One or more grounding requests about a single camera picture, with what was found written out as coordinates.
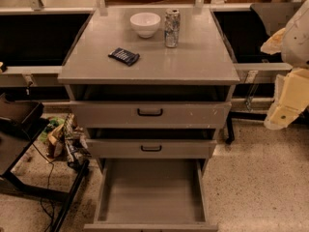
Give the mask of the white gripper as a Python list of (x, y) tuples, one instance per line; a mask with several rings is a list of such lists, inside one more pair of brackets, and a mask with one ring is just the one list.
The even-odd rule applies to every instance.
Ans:
[[(267, 39), (261, 51), (273, 55), (281, 51), (283, 36), (286, 29), (282, 28)], [(267, 112), (264, 126), (278, 131), (291, 124), (309, 105), (309, 71), (293, 69), (286, 75), (278, 74), (275, 80), (274, 103)]]

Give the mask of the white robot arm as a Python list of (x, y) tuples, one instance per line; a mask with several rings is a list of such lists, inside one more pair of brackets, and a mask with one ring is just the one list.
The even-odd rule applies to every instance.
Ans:
[(280, 53), (282, 61), (293, 67), (285, 76), (276, 76), (274, 102), (264, 120), (267, 129), (281, 130), (309, 106), (309, 1), (263, 43), (261, 51)]

